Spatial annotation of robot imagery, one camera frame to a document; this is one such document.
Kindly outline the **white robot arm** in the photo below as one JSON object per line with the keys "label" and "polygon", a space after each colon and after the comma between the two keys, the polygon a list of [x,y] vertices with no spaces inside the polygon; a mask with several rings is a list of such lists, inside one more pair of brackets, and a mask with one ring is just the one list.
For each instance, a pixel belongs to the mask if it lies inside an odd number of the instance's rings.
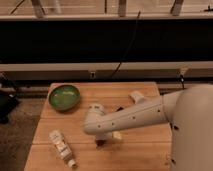
{"label": "white robot arm", "polygon": [[213,171],[213,85],[202,84],[138,102],[107,114],[92,104],[84,132],[99,137],[113,131],[172,125],[170,171]]}

